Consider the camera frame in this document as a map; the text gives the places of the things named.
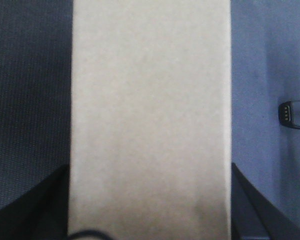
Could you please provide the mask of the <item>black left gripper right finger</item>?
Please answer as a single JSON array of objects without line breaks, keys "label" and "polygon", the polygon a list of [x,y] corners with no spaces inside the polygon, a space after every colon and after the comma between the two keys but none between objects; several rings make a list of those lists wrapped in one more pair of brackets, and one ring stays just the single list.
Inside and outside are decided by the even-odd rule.
[{"label": "black left gripper right finger", "polygon": [[300,227],[267,200],[231,164],[231,239],[300,240]]}]

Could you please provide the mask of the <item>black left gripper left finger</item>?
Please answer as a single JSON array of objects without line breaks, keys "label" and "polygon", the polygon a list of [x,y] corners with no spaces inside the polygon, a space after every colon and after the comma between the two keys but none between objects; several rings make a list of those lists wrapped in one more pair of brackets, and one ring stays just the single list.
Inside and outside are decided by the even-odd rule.
[{"label": "black left gripper left finger", "polygon": [[64,164],[0,209],[0,240],[63,240],[68,233],[70,166]]}]

